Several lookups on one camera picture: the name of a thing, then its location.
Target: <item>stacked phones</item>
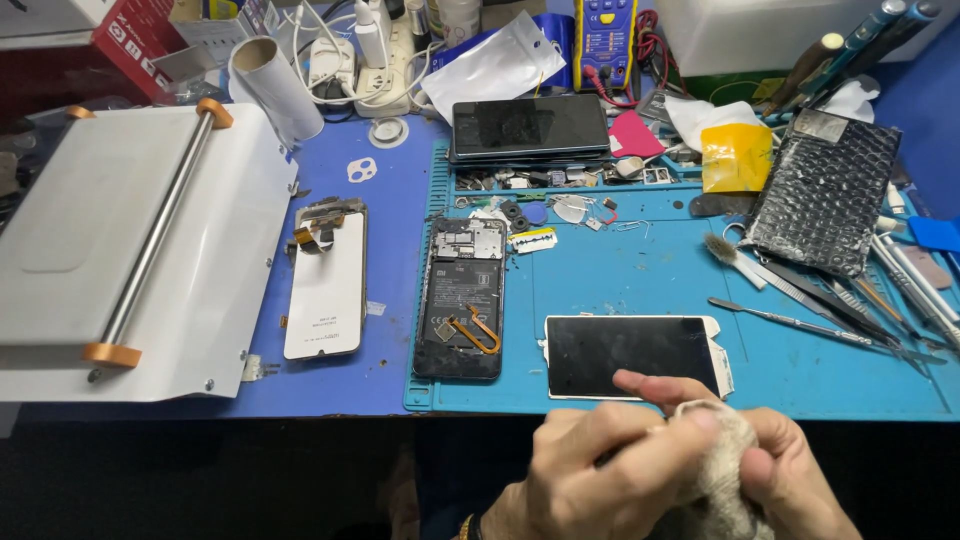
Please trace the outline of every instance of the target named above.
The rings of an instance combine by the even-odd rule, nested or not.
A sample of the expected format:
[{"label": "stacked phones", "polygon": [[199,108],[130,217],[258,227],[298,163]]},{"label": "stacked phones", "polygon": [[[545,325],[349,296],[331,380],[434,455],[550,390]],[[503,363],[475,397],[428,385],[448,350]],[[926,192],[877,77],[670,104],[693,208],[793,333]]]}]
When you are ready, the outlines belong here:
[{"label": "stacked phones", "polygon": [[594,164],[609,160],[607,115],[592,94],[457,103],[455,165]]}]

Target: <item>black bubble wrap envelope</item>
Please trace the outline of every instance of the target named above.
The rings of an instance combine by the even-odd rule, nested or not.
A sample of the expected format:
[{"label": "black bubble wrap envelope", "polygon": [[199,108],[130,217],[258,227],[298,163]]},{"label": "black bubble wrap envelope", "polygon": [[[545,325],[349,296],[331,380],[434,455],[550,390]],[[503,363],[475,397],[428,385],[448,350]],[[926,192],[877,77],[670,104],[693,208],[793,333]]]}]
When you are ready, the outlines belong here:
[{"label": "black bubble wrap envelope", "polygon": [[801,110],[783,137],[743,243],[831,274],[858,276],[901,135]]}]

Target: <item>yellow multimeter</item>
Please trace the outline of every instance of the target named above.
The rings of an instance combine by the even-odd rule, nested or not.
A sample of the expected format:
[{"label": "yellow multimeter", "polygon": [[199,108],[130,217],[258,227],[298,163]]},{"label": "yellow multimeter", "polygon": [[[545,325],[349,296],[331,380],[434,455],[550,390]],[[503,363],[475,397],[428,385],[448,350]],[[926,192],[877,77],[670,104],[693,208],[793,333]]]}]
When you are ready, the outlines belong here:
[{"label": "yellow multimeter", "polygon": [[573,87],[593,88],[584,77],[584,66],[599,73],[609,66],[611,76],[605,87],[625,88],[634,65],[636,0],[574,0],[577,42],[573,49]]}]

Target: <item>paper roll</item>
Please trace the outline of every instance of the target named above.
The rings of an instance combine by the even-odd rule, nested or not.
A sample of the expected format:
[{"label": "paper roll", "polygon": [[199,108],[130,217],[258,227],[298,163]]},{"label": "paper roll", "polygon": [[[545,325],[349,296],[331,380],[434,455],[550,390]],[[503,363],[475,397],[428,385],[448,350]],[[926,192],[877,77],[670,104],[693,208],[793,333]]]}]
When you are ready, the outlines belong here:
[{"label": "paper roll", "polygon": [[230,65],[267,110],[282,138],[306,140],[324,128],[324,117],[272,37],[251,37],[237,45]]}]

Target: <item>yellow bag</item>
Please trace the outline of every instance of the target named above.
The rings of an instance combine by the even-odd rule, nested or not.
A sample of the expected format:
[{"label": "yellow bag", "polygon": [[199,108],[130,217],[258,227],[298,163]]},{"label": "yellow bag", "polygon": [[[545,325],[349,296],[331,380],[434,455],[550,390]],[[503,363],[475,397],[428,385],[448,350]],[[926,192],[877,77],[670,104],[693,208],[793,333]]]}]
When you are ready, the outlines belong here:
[{"label": "yellow bag", "polygon": [[727,124],[701,132],[704,193],[760,191],[773,164],[770,128]]}]

